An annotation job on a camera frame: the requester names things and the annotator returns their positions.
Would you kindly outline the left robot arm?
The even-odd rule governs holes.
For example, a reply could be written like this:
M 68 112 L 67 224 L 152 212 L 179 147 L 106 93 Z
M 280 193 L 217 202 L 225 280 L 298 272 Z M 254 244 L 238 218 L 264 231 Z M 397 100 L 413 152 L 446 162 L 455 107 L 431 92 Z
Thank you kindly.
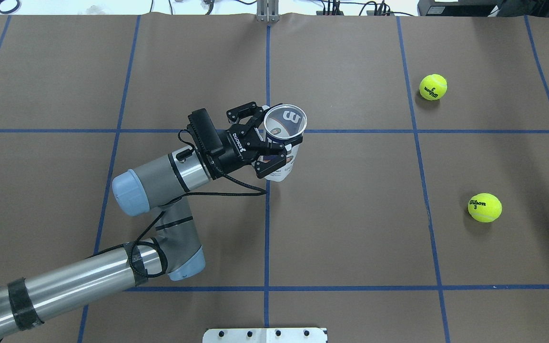
M 125 110 L 0 100 L 0 282 L 98 251 Z

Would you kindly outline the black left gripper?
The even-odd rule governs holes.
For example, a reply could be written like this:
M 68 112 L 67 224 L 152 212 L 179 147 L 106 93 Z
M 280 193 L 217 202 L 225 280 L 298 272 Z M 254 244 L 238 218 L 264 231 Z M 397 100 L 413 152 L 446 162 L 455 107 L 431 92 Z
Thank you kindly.
M 243 119 L 248 119 L 244 125 L 259 128 L 264 121 L 266 107 L 258 106 L 255 101 L 242 104 L 226 111 L 226 116 L 231 124 L 241 124 Z M 262 141 L 260 132 L 257 129 L 245 131 L 241 135 L 240 130 L 218 131 L 224 152 L 215 158 L 215 163 L 219 170 L 226 174 L 233 173 L 246 165 L 254 163 L 254 170 L 257 178 L 263 179 L 269 174 L 283 168 L 287 163 L 287 154 L 285 152 L 270 156 L 267 161 L 260 161 L 256 149 L 251 149 L 255 143 Z

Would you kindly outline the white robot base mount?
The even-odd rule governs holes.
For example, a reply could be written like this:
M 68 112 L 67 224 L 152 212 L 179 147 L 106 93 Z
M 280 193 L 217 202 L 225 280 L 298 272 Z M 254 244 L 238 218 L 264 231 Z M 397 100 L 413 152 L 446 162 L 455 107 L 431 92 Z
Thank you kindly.
M 203 343 L 327 343 L 326 328 L 216 328 L 203 334 Z

